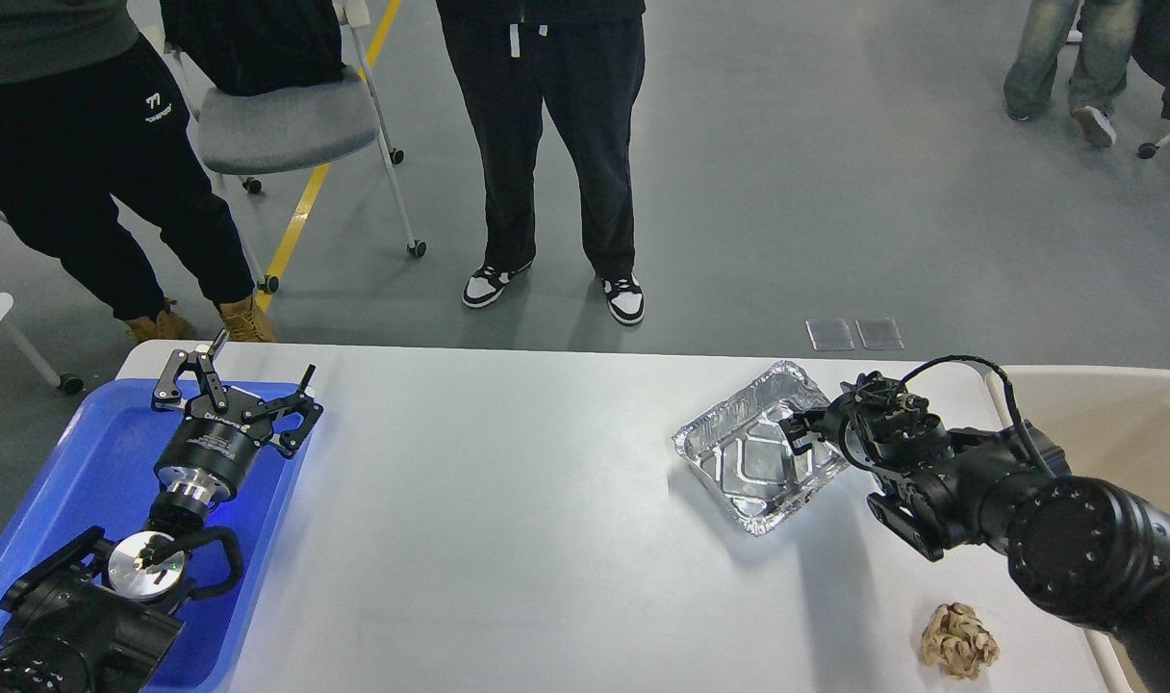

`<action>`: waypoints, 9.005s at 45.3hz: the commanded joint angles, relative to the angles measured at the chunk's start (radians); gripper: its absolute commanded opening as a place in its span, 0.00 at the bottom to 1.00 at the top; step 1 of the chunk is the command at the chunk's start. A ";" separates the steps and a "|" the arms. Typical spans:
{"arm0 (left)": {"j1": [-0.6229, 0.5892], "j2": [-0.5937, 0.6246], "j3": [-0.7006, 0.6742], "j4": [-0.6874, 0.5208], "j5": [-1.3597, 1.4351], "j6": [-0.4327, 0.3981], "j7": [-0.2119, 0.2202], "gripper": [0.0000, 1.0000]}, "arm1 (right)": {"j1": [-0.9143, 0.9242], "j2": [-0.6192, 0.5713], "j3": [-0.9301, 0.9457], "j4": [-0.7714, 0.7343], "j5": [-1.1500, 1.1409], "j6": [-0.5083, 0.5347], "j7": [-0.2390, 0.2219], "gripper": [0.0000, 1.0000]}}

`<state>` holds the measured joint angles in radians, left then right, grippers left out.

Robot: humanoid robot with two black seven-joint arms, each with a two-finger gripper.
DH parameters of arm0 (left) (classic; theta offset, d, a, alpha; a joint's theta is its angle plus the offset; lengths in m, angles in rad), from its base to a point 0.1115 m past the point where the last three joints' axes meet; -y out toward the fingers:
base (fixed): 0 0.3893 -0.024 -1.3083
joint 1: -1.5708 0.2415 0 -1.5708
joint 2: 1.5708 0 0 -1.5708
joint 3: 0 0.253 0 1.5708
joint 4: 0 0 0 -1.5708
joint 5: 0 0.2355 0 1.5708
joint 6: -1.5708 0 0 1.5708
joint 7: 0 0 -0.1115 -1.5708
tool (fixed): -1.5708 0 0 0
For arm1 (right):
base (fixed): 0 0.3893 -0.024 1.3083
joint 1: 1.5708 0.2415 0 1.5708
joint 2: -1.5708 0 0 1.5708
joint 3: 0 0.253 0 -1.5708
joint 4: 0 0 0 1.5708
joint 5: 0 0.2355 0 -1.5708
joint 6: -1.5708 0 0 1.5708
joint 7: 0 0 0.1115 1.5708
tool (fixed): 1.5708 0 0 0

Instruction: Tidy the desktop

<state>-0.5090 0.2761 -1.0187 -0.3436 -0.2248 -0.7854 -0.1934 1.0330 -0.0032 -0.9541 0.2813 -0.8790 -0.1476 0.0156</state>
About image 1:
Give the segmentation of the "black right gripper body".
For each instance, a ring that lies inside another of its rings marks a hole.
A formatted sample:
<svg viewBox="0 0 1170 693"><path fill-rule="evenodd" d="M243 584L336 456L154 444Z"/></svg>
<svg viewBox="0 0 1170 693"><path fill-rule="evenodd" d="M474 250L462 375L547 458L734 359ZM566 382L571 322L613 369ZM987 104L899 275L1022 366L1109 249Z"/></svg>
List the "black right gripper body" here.
<svg viewBox="0 0 1170 693"><path fill-rule="evenodd" d="M938 561L961 546L1007 553L1019 442L1012 430L947 428L929 402L885 373L859 373L826 411L826 438L870 471L876 521Z"/></svg>

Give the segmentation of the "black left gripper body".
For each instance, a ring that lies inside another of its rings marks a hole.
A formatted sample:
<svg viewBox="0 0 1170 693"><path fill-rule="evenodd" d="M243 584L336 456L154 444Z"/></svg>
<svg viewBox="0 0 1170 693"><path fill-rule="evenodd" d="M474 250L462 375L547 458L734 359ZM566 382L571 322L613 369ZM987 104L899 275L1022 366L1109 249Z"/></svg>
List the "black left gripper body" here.
<svg viewBox="0 0 1170 693"><path fill-rule="evenodd" d="M225 387L225 394L223 413L207 394L190 400L190 411L154 464L161 490L190 493L206 505L238 496L264 446L241 416L247 405L267 398L235 386Z"/></svg>

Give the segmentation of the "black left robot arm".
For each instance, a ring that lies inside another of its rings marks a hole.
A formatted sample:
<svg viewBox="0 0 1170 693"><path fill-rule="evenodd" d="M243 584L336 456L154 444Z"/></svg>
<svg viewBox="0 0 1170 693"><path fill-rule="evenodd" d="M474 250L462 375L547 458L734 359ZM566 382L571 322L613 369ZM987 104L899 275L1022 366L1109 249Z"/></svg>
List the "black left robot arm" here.
<svg viewBox="0 0 1170 693"><path fill-rule="evenodd" d="M0 541L0 692L209 692L238 659L305 440L300 383L227 335L89 396Z"/></svg>

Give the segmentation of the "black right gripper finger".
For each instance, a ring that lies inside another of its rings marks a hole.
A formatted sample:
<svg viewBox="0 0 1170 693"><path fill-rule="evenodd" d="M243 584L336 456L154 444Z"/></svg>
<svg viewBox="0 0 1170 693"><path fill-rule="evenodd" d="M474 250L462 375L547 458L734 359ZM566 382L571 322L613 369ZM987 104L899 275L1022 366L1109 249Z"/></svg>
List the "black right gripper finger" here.
<svg viewBox="0 0 1170 693"><path fill-rule="evenodd" d="M827 407L793 412L778 421L778 428L793 457L804 455L815 442L837 444L837 431L830 428Z"/></svg>

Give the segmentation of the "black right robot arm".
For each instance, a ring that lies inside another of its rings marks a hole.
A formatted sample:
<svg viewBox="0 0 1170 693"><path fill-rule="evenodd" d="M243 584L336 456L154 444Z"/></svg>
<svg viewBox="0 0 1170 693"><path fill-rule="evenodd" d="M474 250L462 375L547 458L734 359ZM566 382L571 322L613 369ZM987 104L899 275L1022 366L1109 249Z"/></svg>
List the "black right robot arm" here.
<svg viewBox="0 0 1170 693"><path fill-rule="evenodd" d="M1028 601L1121 641L1152 692L1170 692L1170 514L1130 490L1078 476L1020 413L1000 368L1009 428L947 428L909 377L860 373L824 407L782 420L792 451L831 442L878 479L881 524L927 560L985 546Z"/></svg>

